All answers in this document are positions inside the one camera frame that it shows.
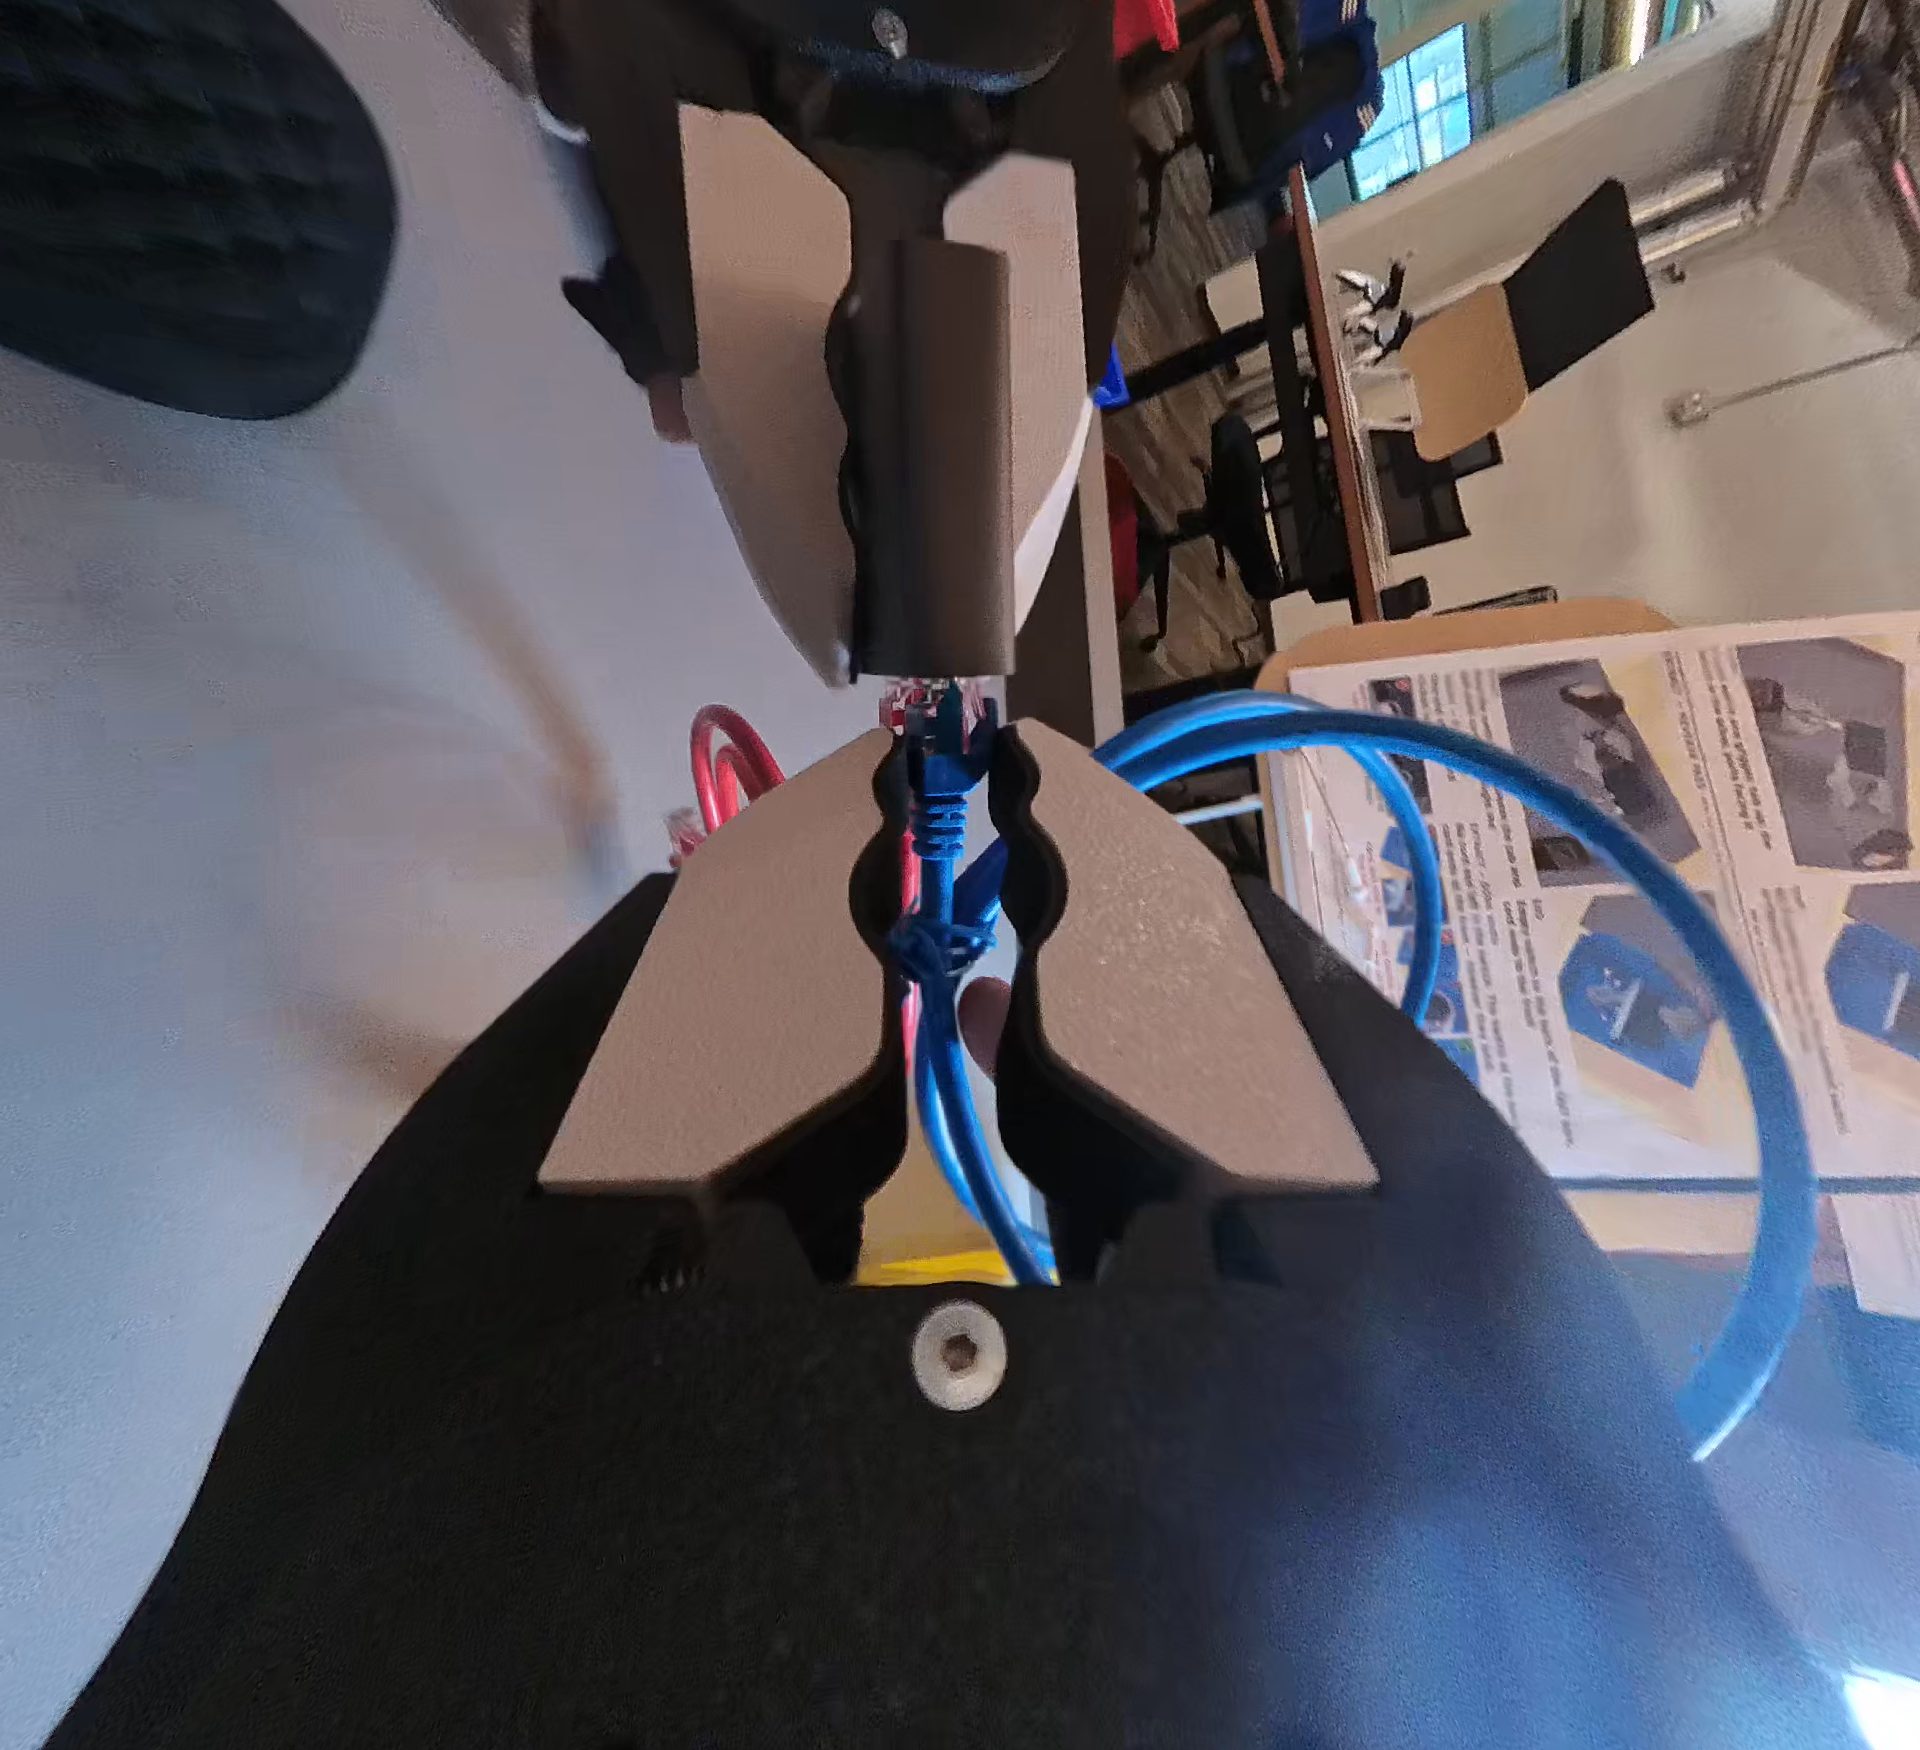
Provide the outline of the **black foam pad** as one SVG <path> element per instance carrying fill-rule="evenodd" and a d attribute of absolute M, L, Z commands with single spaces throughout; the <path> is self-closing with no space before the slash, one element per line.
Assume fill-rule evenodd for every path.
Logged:
<path fill-rule="evenodd" d="M 166 410 L 273 422 L 356 367 L 399 202 L 276 0 L 2 0 L 2 345 Z"/>

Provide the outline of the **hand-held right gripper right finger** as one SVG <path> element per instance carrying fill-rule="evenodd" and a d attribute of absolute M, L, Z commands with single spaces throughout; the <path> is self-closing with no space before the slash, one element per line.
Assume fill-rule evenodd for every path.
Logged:
<path fill-rule="evenodd" d="M 998 1123 L 1044 1193 L 1368 1193 L 1381 1184 L 1237 879 L 1076 739 L 995 762 L 1019 952 Z"/>

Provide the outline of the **yellow plastic bin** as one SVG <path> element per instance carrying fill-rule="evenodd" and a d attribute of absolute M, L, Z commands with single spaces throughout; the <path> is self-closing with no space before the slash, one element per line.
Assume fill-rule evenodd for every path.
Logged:
<path fill-rule="evenodd" d="M 854 1282 L 862 1287 L 1015 1286 L 1000 1248 L 969 1215 L 936 1162 L 911 1145 L 867 1202 Z"/>

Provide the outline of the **chair with black backrest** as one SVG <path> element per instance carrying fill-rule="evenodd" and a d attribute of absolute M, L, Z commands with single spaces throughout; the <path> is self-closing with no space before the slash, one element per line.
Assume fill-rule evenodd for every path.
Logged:
<path fill-rule="evenodd" d="M 1652 312 L 1628 191 L 1609 178 L 1506 277 L 1414 323 L 1401 357 L 1418 457 L 1439 464 L 1497 434 L 1531 394 Z"/>

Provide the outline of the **blue striped cloth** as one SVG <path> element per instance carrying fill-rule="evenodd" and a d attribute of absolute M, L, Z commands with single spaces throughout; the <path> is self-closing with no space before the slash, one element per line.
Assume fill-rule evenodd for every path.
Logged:
<path fill-rule="evenodd" d="M 1312 182 L 1344 164 L 1381 120 L 1385 77 L 1370 0 L 1301 0 L 1303 169 Z"/>

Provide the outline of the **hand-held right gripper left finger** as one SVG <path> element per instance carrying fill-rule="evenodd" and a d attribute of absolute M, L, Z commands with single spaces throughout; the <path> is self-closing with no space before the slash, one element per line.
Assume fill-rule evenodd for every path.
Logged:
<path fill-rule="evenodd" d="M 700 842 L 540 1162 L 553 1193 L 871 1199 L 907 1152 L 888 802 L 896 736 L 871 728 Z"/>

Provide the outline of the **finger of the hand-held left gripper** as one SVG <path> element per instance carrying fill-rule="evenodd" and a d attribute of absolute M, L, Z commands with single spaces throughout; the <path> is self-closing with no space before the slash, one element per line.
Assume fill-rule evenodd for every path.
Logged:
<path fill-rule="evenodd" d="M 849 422 L 829 323 L 853 277 L 842 190 L 757 113 L 681 106 L 699 364 L 685 415 L 748 574 L 829 685 L 854 679 Z"/>
<path fill-rule="evenodd" d="M 1017 628 L 1044 587 L 1089 448 L 1076 176 L 1010 149 L 947 202 L 948 240 L 1007 260 Z"/>

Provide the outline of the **dark grey ethernet adapter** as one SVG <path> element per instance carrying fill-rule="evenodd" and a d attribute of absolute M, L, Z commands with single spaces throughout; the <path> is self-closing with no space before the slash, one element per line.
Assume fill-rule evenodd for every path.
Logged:
<path fill-rule="evenodd" d="M 1007 676 L 1017 648 L 1010 265 L 893 240 L 853 321 L 853 656 L 888 679 Z"/>

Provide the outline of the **brown wooden desk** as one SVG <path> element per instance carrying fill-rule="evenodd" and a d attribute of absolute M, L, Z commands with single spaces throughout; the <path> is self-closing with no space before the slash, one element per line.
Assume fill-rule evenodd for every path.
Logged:
<path fill-rule="evenodd" d="M 1289 55 L 1271 0 L 1244 0 L 1260 33 L 1268 77 L 1280 92 L 1289 89 Z M 1339 562 L 1346 574 L 1346 597 L 1353 621 L 1358 625 L 1385 620 L 1381 601 L 1388 578 L 1388 547 L 1381 521 L 1379 490 L 1367 460 L 1364 434 L 1355 415 L 1349 357 L 1333 328 L 1329 277 L 1317 247 L 1317 213 L 1307 173 L 1301 166 L 1287 172 L 1287 206 L 1266 234 L 1274 244 L 1291 237 L 1301 271 L 1295 296 L 1301 299 L 1308 364 L 1297 364 L 1297 375 L 1312 380 L 1320 394 L 1320 418 L 1326 438 L 1326 456 L 1333 466 L 1334 496 L 1323 503 L 1339 525 Z"/>

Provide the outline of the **printed instruction sheet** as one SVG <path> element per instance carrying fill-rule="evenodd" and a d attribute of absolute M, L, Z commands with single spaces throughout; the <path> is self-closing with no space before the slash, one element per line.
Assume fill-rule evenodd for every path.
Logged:
<path fill-rule="evenodd" d="M 1919 1309 L 1915 609 L 1295 672 L 1317 703 L 1468 732 L 1626 827 L 1773 1014 L 1861 1308 Z M 1566 1188 L 1753 1193 L 1725 1009 L 1559 818 L 1403 766 L 1445 875 L 1426 1034 Z"/>

